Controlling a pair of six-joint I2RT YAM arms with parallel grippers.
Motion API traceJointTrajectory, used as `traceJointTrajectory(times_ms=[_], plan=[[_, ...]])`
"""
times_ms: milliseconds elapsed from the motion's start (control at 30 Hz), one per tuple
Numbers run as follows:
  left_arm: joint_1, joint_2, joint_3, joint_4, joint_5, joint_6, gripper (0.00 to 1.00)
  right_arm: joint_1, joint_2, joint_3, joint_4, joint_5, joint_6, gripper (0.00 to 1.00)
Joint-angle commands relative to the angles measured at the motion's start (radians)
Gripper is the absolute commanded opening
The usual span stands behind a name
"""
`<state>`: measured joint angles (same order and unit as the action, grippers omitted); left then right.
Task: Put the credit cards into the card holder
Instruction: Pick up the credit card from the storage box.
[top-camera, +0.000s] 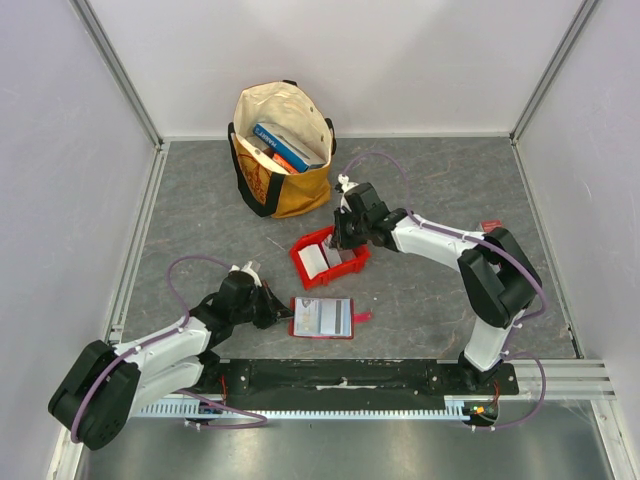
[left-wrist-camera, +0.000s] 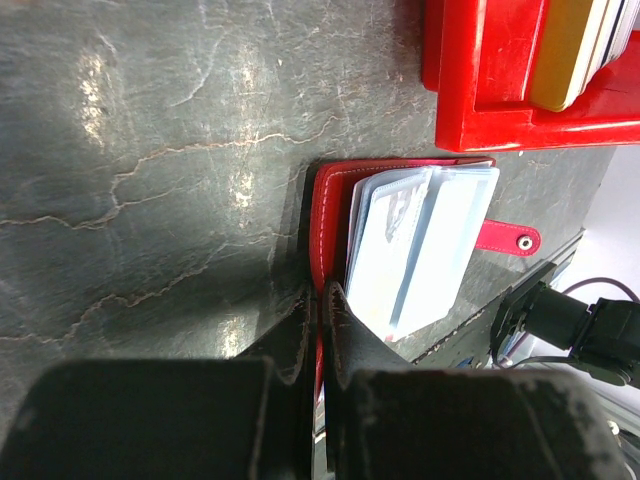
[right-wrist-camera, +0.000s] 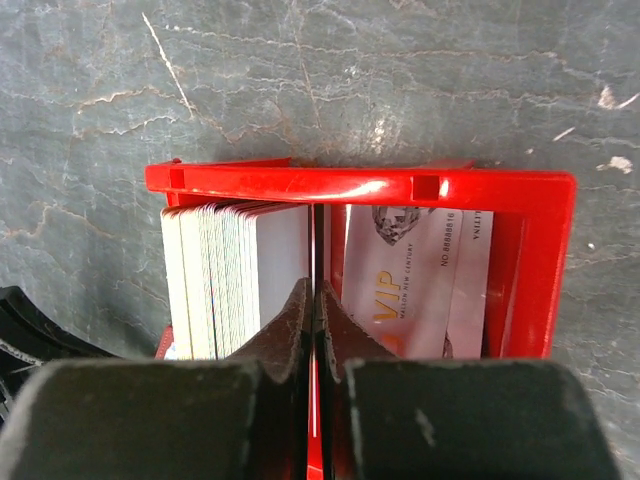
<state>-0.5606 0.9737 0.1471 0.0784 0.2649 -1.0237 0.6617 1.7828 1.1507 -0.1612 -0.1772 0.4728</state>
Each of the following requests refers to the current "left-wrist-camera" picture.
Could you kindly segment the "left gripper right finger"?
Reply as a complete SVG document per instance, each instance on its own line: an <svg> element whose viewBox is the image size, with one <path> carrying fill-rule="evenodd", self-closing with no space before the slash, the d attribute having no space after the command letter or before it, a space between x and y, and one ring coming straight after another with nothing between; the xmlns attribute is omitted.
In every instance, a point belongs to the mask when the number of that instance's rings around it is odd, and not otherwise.
<svg viewBox="0 0 640 480"><path fill-rule="evenodd" d="M323 291L327 467L339 479L624 479L590 389L549 369L421 370Z"/></svg>

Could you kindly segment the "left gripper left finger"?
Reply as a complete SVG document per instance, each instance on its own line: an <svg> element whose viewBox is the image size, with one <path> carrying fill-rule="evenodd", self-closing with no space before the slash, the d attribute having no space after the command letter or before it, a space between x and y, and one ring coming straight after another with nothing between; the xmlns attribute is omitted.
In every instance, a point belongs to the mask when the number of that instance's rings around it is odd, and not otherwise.
<svg viewBox="0 0 640 480"><path fill-rule="evenodd" d="M67 362L31 387L5 479L308 479L313 294L231 359Z"/></svg>

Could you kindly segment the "red leather card holder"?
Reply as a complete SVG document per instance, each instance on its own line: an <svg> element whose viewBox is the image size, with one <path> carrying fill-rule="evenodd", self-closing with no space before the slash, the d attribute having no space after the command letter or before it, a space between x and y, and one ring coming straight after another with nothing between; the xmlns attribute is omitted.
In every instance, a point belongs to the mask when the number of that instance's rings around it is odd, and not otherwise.
<svg viewBox="0 0 640 480"><path fill-rule="evenodd" d="M327 374L330 368L337 367L341 363L335 353L339 321L363 328L365 337L380 345L395 342L393 332L397 314L402 306L406 286L411 278L420 232L424 230L426 224L425 200L435 172L441 168L481 166L496 167L494 160L488 157L479 157L471 159L352 160L329 163L320 168L314 182L309 244L313 282L326 299L322 322L323 330L328 337L323 342L324 362L318 367L320 372ZM356 183L369 176L386 170L422 167L431 168L433 173L413 238L405 276L393 311L392 332L383 340L353 314L346 299L344 285L352 195ZM529 257L538 252L541 244L542 237L536 228L491 220L486 214L473 253L484 250L509 256Z"/></svg>

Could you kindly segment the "red plastic bin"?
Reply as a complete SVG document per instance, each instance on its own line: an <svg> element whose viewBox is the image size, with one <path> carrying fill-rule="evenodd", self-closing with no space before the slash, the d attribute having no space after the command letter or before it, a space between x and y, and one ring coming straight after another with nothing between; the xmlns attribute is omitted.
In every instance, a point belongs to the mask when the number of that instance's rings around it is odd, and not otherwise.
<svg viewBox="0 0 640 480"><path fill-rule="evenodd" d="M427 1L422 81L437 93L435 144L462 153L639 141L639 34L554 113L527 98L546 1Z"/></svg>

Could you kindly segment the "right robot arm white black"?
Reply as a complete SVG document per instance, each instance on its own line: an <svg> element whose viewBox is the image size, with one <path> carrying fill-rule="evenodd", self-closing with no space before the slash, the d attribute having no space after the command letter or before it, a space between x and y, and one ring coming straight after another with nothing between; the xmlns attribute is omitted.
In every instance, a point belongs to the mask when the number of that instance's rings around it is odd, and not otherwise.
<svg viewBox="0 0 640 480"><path fill-rule="evenodd" d="M587 305L569 294L590 284L609 284L625 300L600 298ZM537 281L510 292L500 303L490 333L495 365L516 333L532 335L565 351L566 356L530 357L526 364L565 364L614 386L639 387L639 296L606 277L583 280L564 292Z"/></svg>

